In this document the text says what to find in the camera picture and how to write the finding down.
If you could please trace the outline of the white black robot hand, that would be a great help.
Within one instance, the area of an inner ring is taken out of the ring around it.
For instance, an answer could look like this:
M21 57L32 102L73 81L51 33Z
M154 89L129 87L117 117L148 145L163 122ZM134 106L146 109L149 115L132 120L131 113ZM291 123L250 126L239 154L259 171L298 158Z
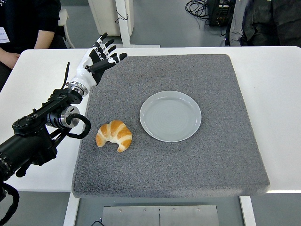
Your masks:
M104 33L89 48L80 61L76 75L68 83L68 88L77 90L83 96L89 93L92 87L99 84L104 72L127 57L127 53L113 53L116 46L114 39L104 42L107 33Z

